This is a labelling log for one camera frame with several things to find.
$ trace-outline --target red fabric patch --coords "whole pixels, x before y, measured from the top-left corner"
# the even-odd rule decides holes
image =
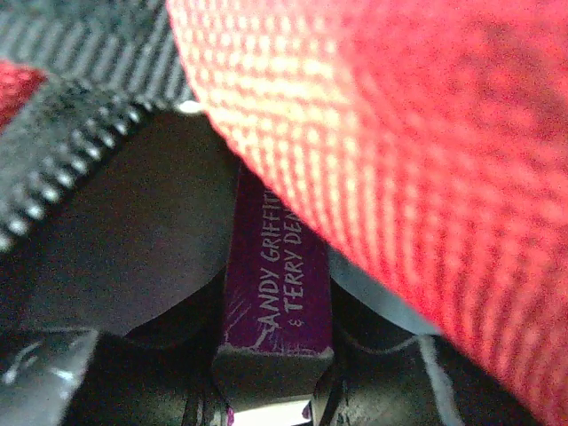
[[[0,130],[45,80],[35,69],[0,60]]]
[[[231,148],[550,425],[568,423],[568,8],[169,0]]]

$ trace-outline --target red fabric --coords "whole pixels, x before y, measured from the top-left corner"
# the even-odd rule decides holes
[[[43,74],[0,60],[0,131],[43,82]]]
[[[169,0],[235,152],[550,425],[568,424],[568,7]]]

